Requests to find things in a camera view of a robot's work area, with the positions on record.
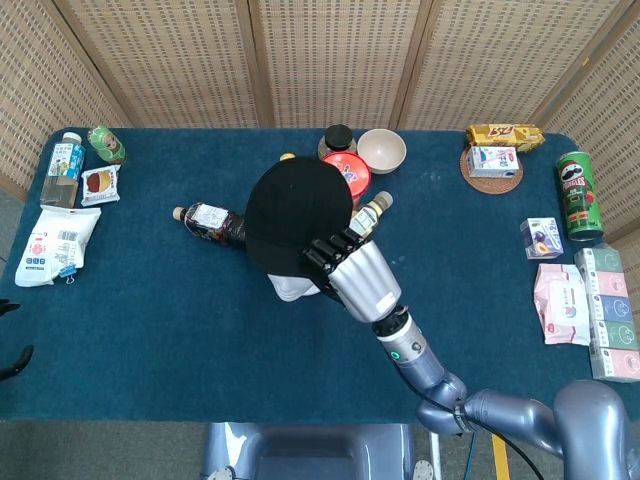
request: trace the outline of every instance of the white snack bag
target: white snack bag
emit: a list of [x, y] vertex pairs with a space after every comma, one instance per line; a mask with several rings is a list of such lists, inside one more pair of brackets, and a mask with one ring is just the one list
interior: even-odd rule
[[19, 287], [53, 285], [63, 268], [82, 268], [84, 249], [101, 213], [99, 208], [41, 208], [16, 270]]

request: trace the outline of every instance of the yellow box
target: yellow box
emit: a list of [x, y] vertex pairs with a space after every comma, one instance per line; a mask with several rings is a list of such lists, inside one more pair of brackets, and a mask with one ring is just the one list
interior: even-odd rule
[[471, 125], [467, 137], [472, 146], [515, 147], [530, 152], [544, 143], [542, 130], [530, 124], [485, 123]]

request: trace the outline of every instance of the pringles can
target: pringles can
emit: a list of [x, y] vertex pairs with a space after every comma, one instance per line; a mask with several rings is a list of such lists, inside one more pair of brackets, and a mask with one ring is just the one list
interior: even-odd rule
[[556, 163], [571, 240], [593, 240], [601, 237], [602, 217], [596, 185], [591, 170], [591, 157], [585, 152], [564, 154]]

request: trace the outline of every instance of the blue tablecloth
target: blue tablecloth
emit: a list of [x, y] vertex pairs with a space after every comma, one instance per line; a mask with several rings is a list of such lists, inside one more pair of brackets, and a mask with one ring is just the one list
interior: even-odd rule
[[[73, 129], [84, 135], [86, 130]], [[56, 132], [0, 283], [22, 308], [0, 321], [0, 365], [33, 343], [31, 364], [0, 384], [4, 418], [407, 422], [418, 402], [370, 327], [321, 296], [278, 299], [242, 251], [191, 236], [171, 218], [197, 201], [242, 212], [284, 152], [312, 155], [320, 130], [115, 130], [129, 151], [122, 200], [102, 206], [73, 285], [21, 289], [13, 274], [39, 215]], [[375, 176], [365, 200], [395, 202], [375, 240], [442, 363], [470, 392], [494, 388], [550, 402], [590, 378], [585, 347], [545, 346], [532, 303], [537, 263], [520, 223], [563, 219], [553, 165], [561, 135], [523, 155], [515, 191], [489, 196], [460, 175], [462, 132], [400, 132], [407, 159]], [[86, 168], [103, 165], [88, 151]], [[571, 262], [579, 248], [563, 237]], [[640, 385], [615, 385], [633, 418]]]

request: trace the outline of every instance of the pink wet wipes package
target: pink wet wipes package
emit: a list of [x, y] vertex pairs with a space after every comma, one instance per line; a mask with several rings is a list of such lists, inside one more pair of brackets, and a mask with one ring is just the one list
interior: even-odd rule
[[589, 307], [584, 282], [575, 265], [541, 263], [533, 290], [544, 343], [589, 345]]

